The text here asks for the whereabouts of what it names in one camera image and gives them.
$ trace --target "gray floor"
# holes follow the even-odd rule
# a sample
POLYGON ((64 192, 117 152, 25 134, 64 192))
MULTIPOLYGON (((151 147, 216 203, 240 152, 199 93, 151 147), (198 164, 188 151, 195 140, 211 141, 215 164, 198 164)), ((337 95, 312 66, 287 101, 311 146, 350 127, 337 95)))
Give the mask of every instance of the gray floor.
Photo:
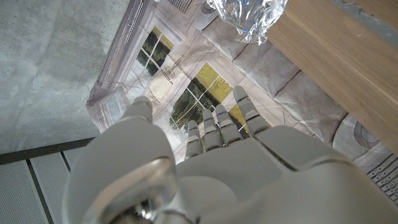
POLYGON ((0 3, 0 154, 99 134, 85 103, 128 0, 0 3))

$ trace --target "window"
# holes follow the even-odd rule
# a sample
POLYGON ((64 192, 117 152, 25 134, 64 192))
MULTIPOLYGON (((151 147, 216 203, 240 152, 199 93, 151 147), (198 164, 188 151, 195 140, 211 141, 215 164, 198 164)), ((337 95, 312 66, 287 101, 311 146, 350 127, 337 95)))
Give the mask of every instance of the window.
POLYGON ((111 115, 111 120, 113 124, 121 118, 126 110, 126 105, 123 102, 122 96, 117 90, 106 101, 106 106, 109 109, 109 114, 111 115))
POLYGON ((133 72, 140 78, 142 85, 145 86, 160 69, 173 47, 173 42, 154 26, 132 65, 133 72))
POLYGON ((231 91, 231 86, 205 63, 170 109, 170 125, 181 129, 186 135, 190 120, 200 124, 203 121, 203 110, 214 111, 231 91))
MULTIPOLYGON (((188 122, 194 120, 200 124, 203 121, 203 110, 214 111, 231 92, 231 86, 208 63, 205 63, 175 104, 156 119, 154 124, 165 132, 174 150, 187 138, 188 122)), ((230 109, 229 115, 243 138, 249 137, 246 122, 238 105, 230 109)))

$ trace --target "robotic hand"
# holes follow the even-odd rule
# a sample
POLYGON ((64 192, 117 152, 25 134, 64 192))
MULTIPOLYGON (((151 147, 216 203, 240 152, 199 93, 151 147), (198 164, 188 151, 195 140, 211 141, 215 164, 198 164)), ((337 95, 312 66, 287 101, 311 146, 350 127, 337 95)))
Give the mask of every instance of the robotic hand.
POLYGON ((177 166, 150 101, 138 97, 80 155, 64 223, 398 223, 394 203, 349 160, 294 129, 269 129, 243 88, 233 93, 252 137, 223 106, 220 127, 205 110, 205 149, 190 121, 177 166))

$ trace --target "clear plastic wrap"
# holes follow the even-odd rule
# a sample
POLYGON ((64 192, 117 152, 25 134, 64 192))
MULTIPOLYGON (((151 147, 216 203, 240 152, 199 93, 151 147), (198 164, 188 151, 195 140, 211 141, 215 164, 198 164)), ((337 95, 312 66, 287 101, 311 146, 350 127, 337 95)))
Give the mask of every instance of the clear plastic wrap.
POLYGON ((284 13, 287 0, 207 0, 222 20, 234 25, 245 43, 267 41, 266 32, 284 13))

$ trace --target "window pane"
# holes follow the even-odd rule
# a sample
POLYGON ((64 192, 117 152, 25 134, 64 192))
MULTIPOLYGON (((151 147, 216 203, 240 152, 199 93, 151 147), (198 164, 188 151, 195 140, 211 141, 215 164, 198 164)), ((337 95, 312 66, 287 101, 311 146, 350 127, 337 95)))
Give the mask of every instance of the window pane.
POLYGON ((213 112, 214 108, 219 104, 216 98, 209 94, 208 91, 199 99, 199 101, 206 109, 209 109, 211 112, 213 112))
POLYGON ((205 65, 200 69, 196 78, 199 82, 208 89, 213 81, 217 78, 218 73, 214 70, 207 62, 205 65))
POLYGON ((181 128, 184 134, 188 133, 188 122, 190 120, 194 120, 198 124, 203 121, 203 108, 198 103, 195 104, 195 106, 177 122, 177 125, 181 128))
POLYGON ((134 61, 134 64, 139 64, 139 65, 142 65, 143 67, 145 67, 147 61, 148 61, 148 56, 142 50, 140 50, 137 55, 136 60, 134 61))
MULTIPOLYGON (((232 121, 238 128, 238 130, 246 124, 246 120, 243 118, 242 112, 239 109, 238 105, 233 106, 228 113, 229 113, 232 121)), ((242 134, 242 136, 243 136, 243 133, 249 134, 248 127, 244 126, 243 129, 240 131, 240 133, 242 134)))
POLYGON ((188 90, 185 90, 173 105, 171 115, 174 121, 180 119, 195 103, 195 97, 193 97, 188 90))
POLYGON ((197 78, 194 78, 188 85, 188 89, 197 97, 198 99, 200 96, 206 91, 204 85, 202 85, 197 78))
POLYGON ((164 34, 160 37, 160 42, 164 44, 169 50, 172 50, 174 47, 173 42, 169 40, 164 34))
POLYGON ((218 77, 209 88, 209 92, 220 102, 222 102, 231 91, 232 87, 221 77, 218 77))
POLYGON ((157 38, 159 38, 160 35, 162 34, 162 31, 160 31, 160 29, 157 28, 156 26, 154 26, 154 28, 152 29, 152 32, 156 35, 157 38))
POLYGON ((162 66, 169 52, 170 50, 163 43, 159 42, 152 54, 152 59, 154 59, 158 66, 162 66))
POLYGON ((241 123, 241 126, 246 124, 246 121, 244 120, 242 112, 239 109, 238 105, 233 106, 230 109, 229 114, 231 115, 231 117, 234 117, 239 123, 241 123))
POLYGON ((150 53, 152 53, 152 50, 155 47, 156 42, 157 42, 157 36, 154 33, 154 31, 152 31, 149 33, 142 48, 150 55, 150 53))
POLYGON ((151 60, 149 60, 148 62, 147 71, 150 76, 154 76, 157 72, 157 67, 151 60))
POLYGON ((249 134, 249 131, 247 131, 247 129, 245 127, 242 128, 242 130, 240 130, 239 133, 241 133, 241 135, 244 139, 247 139, 248 137, 250 137, 250 134, 249 134))

